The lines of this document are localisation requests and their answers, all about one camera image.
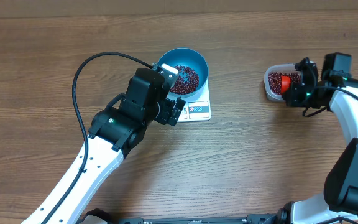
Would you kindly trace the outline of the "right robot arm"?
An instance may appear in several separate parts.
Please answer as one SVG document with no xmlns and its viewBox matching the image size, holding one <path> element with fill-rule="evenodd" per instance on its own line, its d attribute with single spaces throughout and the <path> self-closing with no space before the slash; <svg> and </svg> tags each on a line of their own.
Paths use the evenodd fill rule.
<svg viewBox="0 0 358 224">
<path fill-rule="evenodd" d="M 349 54 L 325 55 L 322 71 L 309 58 L 298 63 L 272 66 L 267 74 L 295 72 L 276 82 L 265 77 L 265 89 L 272 101 L 315 113 L 332 112 L 339 121 L 346 148 L 328 174 L 323 192 L 307 200 L 289 202 L 266 223 L 357 223 L 358 221 L 358 79 L 351 75 Z"/>
</svg>

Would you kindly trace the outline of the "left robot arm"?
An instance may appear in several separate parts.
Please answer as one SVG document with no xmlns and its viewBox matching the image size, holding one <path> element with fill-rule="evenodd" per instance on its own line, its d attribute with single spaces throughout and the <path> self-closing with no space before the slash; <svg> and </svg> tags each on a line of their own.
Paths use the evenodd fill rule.
<svg viewBox="0 0 358 224">
<path fill-rule="evenodd" d="M 176 125 L 185 102 L 167 95 L 178 77 L 178 70 L 167 64 L 137 69 L 127 91 L 94 116 L 76 159 L 25 223 L 76 223 L 152 121 Z"/>
</svg>

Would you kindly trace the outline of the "red scoop with blue handle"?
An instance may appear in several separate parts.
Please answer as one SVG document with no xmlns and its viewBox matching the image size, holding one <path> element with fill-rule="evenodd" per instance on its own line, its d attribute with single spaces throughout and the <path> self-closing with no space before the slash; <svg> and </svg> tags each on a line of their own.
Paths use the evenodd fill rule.
<svg viewBox="0 0 358 224">
<path fill-rule="evenodd" d="M 283 95 L 289 89 L 290 85 L 291 85 L 291 78 L 286 75 L 282 75 L 281 84 L 280 84 L 280 94 Z"/>
</svg>

